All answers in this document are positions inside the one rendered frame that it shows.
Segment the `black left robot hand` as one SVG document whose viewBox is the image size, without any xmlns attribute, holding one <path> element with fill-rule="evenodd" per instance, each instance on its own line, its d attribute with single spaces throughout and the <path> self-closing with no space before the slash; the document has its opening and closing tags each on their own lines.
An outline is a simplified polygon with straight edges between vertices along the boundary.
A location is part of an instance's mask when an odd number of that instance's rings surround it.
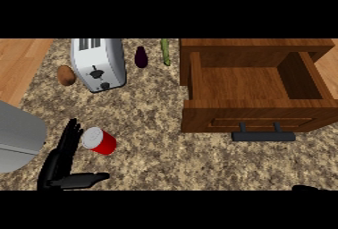
<svg viewBox="0 0 338 229">
<path fill-rule="evenodd" d="M 56 148 L 50 151 L 37 179 L 38 191 L 64 191 L 92 188 L 109 178 L 109 173 L 71 173 L 72 159 L 83 135 L 81 125 L 72 118 L 68 122 Z"/>
</svg>

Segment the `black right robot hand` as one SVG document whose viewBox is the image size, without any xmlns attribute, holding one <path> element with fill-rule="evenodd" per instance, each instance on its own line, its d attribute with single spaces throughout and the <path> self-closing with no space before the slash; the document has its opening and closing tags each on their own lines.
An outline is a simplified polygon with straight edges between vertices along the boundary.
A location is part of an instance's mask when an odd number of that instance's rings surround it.
<svg viewBox="0 0 338 229">
<path fill-rule="evenodd" d="M 311 187 L 311 186 L 306 186 L 306 185 L 294 185 L 292 191 L 326 191 L 326 190 L 319 189 L 319 188 Z"/>
</svg>

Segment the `red can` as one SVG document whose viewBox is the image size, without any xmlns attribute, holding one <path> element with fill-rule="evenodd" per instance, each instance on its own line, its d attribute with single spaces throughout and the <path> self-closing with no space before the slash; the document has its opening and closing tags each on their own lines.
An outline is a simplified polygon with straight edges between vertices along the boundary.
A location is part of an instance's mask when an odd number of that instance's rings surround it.
<svg viewBox="0 0 338 229">
<path fill-rule="evenodd" d="M 109 155 L 117 148 L 117 139 L 99 127 L 92 127 L 81 136 L 81 145 L 93 152 Z"/>
</svg>

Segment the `wooden drawer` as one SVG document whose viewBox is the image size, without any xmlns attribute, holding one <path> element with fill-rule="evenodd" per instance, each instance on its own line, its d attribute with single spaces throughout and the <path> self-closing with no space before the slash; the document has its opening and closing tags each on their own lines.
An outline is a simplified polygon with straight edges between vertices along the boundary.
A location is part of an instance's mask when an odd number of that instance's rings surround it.
<svg viewBox="0 0 338 229">
<path fill-rule="evenodd" d="M 338 122 L 338 99 L 306 52 L 292 52 L 276 67 L 205 67 L 190 53 L 185 132 L 309 132 Z"/>
</svg>

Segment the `grey rounded appliance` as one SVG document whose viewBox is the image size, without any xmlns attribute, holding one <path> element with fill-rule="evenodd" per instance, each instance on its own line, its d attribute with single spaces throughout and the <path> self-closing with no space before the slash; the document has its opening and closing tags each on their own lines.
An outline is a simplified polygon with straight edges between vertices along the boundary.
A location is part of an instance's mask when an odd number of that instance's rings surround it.
<svg viewBox="0 0 338 229">
<path fill-rule="evenodd" d="M 0 101 L 0 173 L 13 172 L 31 162 L 44 139 L 43 119 Z"/>
</svg>

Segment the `brown potato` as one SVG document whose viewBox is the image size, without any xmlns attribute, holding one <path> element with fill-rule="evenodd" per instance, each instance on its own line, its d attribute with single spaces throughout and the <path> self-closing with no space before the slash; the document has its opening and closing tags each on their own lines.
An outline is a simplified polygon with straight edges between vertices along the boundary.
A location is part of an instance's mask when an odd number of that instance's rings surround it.
<svg viewBox="0 0 338 229">
<path fill-rule="evenodd" d="M 56 77 L 64 86 L 72 85 L 77 80 L 75 73 L 66 65 L 58 67 Z"/>
</svg>

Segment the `silver toaster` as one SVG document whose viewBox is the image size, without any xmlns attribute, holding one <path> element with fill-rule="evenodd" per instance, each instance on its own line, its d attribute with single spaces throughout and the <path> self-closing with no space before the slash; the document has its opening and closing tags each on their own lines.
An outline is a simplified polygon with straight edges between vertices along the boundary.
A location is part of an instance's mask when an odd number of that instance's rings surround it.
<svg viewBox="0 0 338 229">
<path fill-rule="evenodd" d="M 120 38 L 74 38 L 69 52 L 74 72 L 93 93 L 126 85 L 127 72 Z"/>
</svg>

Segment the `dark purple eggplant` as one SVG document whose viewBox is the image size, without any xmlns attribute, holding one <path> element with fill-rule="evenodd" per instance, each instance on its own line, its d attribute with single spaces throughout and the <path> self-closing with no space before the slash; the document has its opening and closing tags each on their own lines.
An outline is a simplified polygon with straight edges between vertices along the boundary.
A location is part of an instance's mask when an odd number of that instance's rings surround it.
<svg viewBox="0 0 338 229">
<path fill-rule="evenodd" d="M 134 64 L 139 68 L 145 68 L 148 66 L 148 55 L 143 47 L 137 47 L 136 49 Z"/>
</svg>

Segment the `green asparagus stalk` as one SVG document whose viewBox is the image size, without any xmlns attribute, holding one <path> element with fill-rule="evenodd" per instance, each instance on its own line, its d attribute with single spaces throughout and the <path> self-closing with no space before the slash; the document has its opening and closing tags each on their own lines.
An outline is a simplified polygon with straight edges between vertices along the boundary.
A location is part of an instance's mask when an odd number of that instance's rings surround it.
<svg viewBox="0 0 338 229">
<path fill-rule="evenodd" d="M 161 50 L 162 50 L 164 65 L 170 66 L 170 43 L 165 38 L 161 39 Z"/>
</svg>

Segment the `wooden cabinet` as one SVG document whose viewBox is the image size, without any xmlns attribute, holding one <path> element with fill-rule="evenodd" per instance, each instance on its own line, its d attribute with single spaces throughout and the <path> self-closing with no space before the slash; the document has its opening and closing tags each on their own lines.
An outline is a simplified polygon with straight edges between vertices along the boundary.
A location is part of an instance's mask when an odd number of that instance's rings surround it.
<svg viewBox="0 0 338 229">
<path fill-rule="evenodd" d="M 316 62 L 334 46 L 329 38 L 182 38 L 180 85 L 188 85 L 192 52 L 309 52 Z"/>
</svg>

